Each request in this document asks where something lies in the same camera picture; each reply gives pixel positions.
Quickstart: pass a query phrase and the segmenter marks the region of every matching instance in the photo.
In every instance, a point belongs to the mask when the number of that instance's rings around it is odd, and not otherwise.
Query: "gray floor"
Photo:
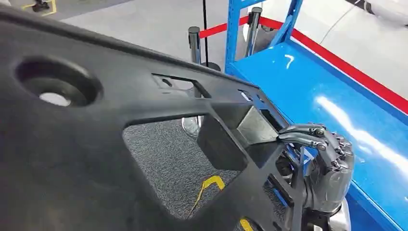
[[[207,0],[209,26],[225,23],[227,12],[227,0]],[[190,60],[187,30],[190,26],[203,28],[202,15],[201,1],[197,0],[132,0],[63,22]],[[209,60],[219,64],[222,70],[225,39],[225,33],[208,38]],[[240,58],[244,52],[242,32],[238,44],[237,58]]]
[[[1,0],[9,1],[10,5],[16,8],[22,8],[25,5],[33,4],[34,0]],[[113,5],[121,4],[129,0],[55,0],[56,13],[50,14],[47,18],[61,20],[76,15],[88,13],[98,9],[107,8]],[[26,8],[25,11],[37,15],[49,13],[52,10],[52,3],[49,2],[50,9],[38,13]]]

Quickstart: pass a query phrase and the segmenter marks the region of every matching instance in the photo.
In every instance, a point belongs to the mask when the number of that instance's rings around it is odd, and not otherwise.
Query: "black plastic panel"
[[[285,146],[256,155],[232,131],[252,105],[269,110],[266,119],[280,128],[288,125],[257,86],[4,6],[0,31],[0,230],[231,231],[243,217],[265,231],[285,230],[263,191],[277,172],[269,162]],[[170,80],[158,83],[162,77],[190,81],[204,98],[188,97]],[[45,102],[43,92],[71,104]],[[157,198],[122,131],[196,115],[208,115],[198,141],[214,167],[242,173],[194,217],[179,220]]]

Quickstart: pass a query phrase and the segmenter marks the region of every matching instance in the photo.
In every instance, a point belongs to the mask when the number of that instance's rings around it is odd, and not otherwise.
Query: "blue shelf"
[[[291,121],[323,123],[348,137],[356,154],[349,196],[377,221],[366,229],[408,230],[406,115],[293,41],[230,69],[259,85]]]

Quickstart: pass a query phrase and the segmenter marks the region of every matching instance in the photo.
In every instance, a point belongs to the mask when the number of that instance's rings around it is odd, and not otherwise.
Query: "chrome base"
[[[198,133],[200,132],[200,116],[181,118],[181,126],[187,135],[198,138]]]
[[[350,212],[346,199],[342,201],[340,210],[329,218],[329,225],[333,231],[351,231]]]

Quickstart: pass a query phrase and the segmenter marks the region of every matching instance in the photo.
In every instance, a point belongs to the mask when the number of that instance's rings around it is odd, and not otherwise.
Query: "blue metal rack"
[[[354,230],[408,231],[408,116],[290,39],[302,0],[269,48],[235,61],[239,12],[261,0],[229,1],[225,72],[259,85],[289,121],[323,123],[353,142]]]

